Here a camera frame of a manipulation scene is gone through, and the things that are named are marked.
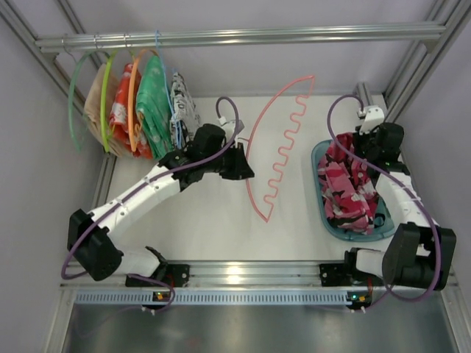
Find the pink camouflage trousers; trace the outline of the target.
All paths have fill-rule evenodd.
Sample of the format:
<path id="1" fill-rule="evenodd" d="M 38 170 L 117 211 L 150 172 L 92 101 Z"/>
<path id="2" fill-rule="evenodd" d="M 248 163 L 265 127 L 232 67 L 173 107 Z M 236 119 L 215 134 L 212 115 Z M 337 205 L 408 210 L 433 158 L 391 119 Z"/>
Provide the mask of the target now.
<path id="1" fill-rule="evenodd" d="M 336 136 L 317 163 L 318 180 L 327 223 L 334 229 L 371 235 L 375 228 L 379 195 L 367 166 L 346 154 L 353 153 L 354 134 Z"/>

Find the pink plastic hanger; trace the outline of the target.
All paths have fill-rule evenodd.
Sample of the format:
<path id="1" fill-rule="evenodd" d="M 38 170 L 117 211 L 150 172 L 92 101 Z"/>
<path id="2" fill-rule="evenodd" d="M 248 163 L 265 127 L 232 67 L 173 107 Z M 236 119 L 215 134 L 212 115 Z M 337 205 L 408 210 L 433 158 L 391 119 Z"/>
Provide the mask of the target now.
<path id="1" fill-rule="evenodd" d="M 289 162 L 289 152 L 295 146 L 295 137 L 300 132 L 302 126 L 301 118 L 304 117 L 306 114 L 307 100 L 311 97 L 314 91 L 315 81 L 316 77 L 314 75 L 302 76 L 289 82 L 287 85 L 281 88 L 273 97 L 270 98 L 270 100 L 261 110 L 257 119 L 255 120 L 255 123 L 253 124 L 252 130 L 249 134 L 249 138 L 247 139 L 246 158 L 249 159 L 250 152 L 252 150 L 252 145 L 254 143 L 254 139 L 258 131 L 258 127 L 269 108 L 274 104 L 277 99 L 279 99 L 286 91 L 290 90 L 293 86 L 303 82 L 307 82 L 309 84 L 308 92 L 306 94 L 297 94 L 294 98 L 294 102 L 302 109 L 299 112 L 291 112 L 288 117 L 290 122 L 295 124 L 294 129 L 286 129 L 283 132 L 283 137 L 288 141 L 288 144 L 281 145 L 277 148 L 277 154 L 282 158 L 282 160 L 279 160 L 272 164 L 272 170 L 277 174 L 277 178 L 271 178 L 266 183 L 268 187 L 272 190 L 271 193 L 267 193 L 263 196 L 263 202 L 269 206 L 269 211 L 267 214 L 264 214 L 258 206 L 252 191 L 250 181 L 245 182 L 249 202 L 253 210 L 255 211 L 257 217 L 259 217 L 266 224 L 270 222 L 273 211 L 275 209 L 275 201 L 280 192 L 279 185 L 284 178 L 284 168 L 288 165 Z"/>

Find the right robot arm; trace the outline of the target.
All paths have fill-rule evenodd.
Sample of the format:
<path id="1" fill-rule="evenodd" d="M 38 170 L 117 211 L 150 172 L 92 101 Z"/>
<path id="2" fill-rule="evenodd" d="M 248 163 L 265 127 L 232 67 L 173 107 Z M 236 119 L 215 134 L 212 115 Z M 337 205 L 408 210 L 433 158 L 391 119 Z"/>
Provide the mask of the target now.
<path id="1" fill-rule="evenodd" d="M 345 252 L 344 264 L 357 281 L 373 275 L 390 288 L 440 291 L 447 284 L 456 234 L 425 214 L 410 171 L 400 159 L 403 137 L 404 129 L 394 123 L 379 124 L 368 132 L 359 126 L 355 129 L 355 154 L 375 165 L 368 172 L 389 211 L 394 234 L 386 251 L 352 248 Z"/>

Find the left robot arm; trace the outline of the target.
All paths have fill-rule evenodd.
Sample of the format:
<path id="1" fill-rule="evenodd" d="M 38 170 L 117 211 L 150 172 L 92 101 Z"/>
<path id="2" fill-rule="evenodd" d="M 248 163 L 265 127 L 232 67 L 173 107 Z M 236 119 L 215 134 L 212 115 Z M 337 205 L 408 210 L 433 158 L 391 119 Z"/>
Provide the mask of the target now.
<path id="1" fill-rule="evenodd" d="M 224 127 L 204 124 L 186 147 L 169 152 L 123 194 L 89 212 L 75 211 L 69 218 L 67 246 L 85 274 L 97 282 L 113 274 L 162 279 L 168 265 L 163 255 L 151 246 L 120 249 L 121 237 L 151 209 L 206 173 L 235 181 L 253 178 L 244 146 L 236 140 L 244 125 L 233 123 L 232 128 L 228 137 Z"/>

